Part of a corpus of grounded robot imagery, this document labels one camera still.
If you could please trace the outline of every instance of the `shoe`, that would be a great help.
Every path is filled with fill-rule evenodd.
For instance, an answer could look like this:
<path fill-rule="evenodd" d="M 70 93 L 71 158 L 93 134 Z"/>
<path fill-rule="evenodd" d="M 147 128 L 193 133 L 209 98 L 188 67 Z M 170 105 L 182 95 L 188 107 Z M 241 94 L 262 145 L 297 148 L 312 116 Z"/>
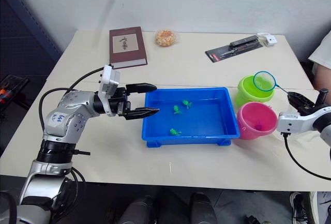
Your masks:
<path fill-rule="evenodd" d="M 308 224 L 308 216 L 304 206 L 304 196 L 300 192 L 290 195 L 290 202 L 293 209 L 293 224 Z"/>

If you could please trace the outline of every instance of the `blue tray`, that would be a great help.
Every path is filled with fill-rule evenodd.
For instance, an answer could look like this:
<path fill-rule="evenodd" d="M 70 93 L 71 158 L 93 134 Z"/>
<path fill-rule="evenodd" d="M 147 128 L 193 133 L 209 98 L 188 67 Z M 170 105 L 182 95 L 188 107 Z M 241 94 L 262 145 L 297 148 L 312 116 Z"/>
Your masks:
<path fill-rule="evenodd" d="M 191 108 L 182 103 L 192 102 Z M 181 114 L 174 114 L 174 105 Z M 160 111 L 144 118 L 142 139 L 148 147 L 175 144 L 231 145 L 239 138 L 236 117 L 227 88 L 158 89 L 146 93 L 145 106 Z M 170 129 L 181 132 L 170 134 Z"/>

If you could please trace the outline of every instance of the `book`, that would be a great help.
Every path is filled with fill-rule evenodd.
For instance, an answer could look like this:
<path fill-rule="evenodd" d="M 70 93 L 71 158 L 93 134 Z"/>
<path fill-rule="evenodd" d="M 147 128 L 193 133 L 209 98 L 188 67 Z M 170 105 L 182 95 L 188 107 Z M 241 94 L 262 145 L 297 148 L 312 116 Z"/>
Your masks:
<path fill-rule="evenodd" d="M 147 56 L 139 26 L 109 30 L 110 63 L 114 69 L 147 65 Z"/>

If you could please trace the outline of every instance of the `pink bucket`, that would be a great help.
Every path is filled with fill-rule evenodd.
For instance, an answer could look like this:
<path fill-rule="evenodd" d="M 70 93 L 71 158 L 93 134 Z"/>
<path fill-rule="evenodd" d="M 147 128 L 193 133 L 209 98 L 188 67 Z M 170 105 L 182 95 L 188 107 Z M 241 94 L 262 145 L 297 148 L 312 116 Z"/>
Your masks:
<path fill-rule="evenodd" d="M 237 122 L 240 138 L 253 140 L 269 135 L 277 127 L 277 115 L 271 107 L 260 102 L 248 102 L 238 111 Z"/>

